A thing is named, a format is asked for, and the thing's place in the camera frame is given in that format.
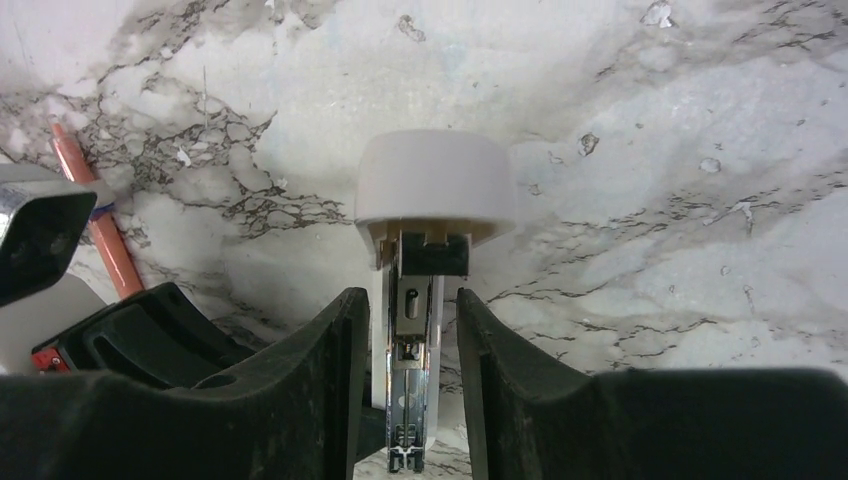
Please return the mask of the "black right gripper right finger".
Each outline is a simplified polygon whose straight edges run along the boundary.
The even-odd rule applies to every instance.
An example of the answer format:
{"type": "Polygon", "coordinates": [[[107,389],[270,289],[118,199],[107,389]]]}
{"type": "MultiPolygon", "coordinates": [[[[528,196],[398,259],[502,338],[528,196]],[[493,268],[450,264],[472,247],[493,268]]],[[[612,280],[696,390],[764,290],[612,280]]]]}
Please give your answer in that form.
{"type": "Polygon", "coordinates": [[[843,479],[847,385],[809,368],[581,373],[456,298],[476,479],[843,479]]]}

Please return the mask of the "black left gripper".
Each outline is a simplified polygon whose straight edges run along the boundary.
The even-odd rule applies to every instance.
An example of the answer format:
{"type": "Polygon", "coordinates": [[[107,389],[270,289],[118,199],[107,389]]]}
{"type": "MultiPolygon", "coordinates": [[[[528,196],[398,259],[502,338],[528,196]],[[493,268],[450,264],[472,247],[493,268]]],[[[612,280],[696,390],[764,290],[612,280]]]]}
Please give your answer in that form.
{"type": "Polygon", "coordinates": [[[190,388],[254,354],[172,282],[104,307],[69,274],[96,200],[40,166],[1,166],[3,371],[111,370],[154,388],[190,388]]]}

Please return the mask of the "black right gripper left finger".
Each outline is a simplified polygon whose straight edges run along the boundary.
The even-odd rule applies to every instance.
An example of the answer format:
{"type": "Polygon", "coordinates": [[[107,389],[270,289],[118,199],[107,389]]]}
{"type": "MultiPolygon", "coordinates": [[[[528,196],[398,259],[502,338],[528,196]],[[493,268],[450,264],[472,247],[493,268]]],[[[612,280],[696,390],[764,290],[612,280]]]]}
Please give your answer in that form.
{"type": "Polygon", "coordinates": [[[117,373],[5,376],[5,479],[349,479],[369,302],[343,290],[292,335],[197,387],[117,373]]]}

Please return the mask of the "white stapler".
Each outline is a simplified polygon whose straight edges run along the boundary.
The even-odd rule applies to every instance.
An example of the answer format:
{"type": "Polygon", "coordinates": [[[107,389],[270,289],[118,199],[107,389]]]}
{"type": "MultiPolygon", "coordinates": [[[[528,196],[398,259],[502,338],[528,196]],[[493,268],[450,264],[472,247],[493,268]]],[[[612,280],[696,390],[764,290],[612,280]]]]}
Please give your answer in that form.
{"type": "Polygon", "coordinates": [[[515,223],[513,168],[495,141],[418,129],[367,143],[354,224],[375,273],[371,400],[392,474],[420,473],[436,439],[445,283],[515,223]]]}

